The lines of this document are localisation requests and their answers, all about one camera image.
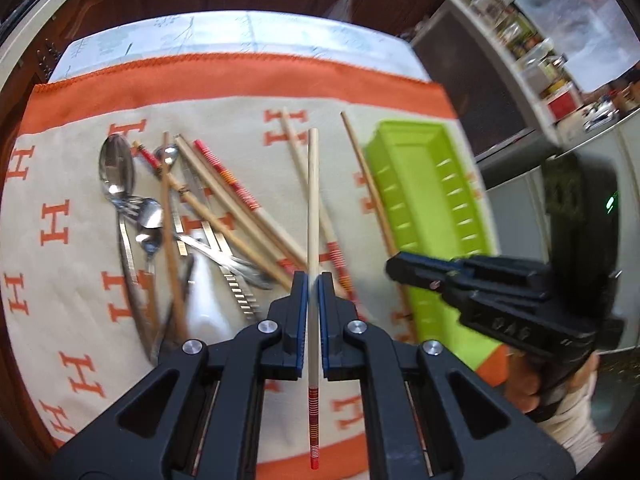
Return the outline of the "white sleeve forearm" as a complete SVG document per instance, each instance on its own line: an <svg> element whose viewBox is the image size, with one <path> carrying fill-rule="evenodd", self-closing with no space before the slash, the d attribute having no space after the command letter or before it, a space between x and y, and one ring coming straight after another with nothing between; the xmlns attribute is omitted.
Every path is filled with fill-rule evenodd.
<svg viewBox="0 0 640 480"><path fill-rule="evenodd" d="M591 413L596 382L597 373L593 372L582 388L567 393L551 418L538 424L540 429L570 453L577 472L581 472L603 446Z"/></svg>

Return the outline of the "person's right hand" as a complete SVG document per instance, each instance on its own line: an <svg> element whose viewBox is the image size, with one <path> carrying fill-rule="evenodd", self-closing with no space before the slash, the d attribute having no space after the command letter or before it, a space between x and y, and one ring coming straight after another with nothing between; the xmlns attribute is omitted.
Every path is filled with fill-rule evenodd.
<svg viewBox="0 0 640 480"><path fill-rule="evenodd" d="M600 356L593 353L587 362L565 383L565 399L584 388L597 371ZM540 402L540 377L524 352L511 350L508 354L508 377L504 385L504 396L522 413L538 408Z"/></svg>

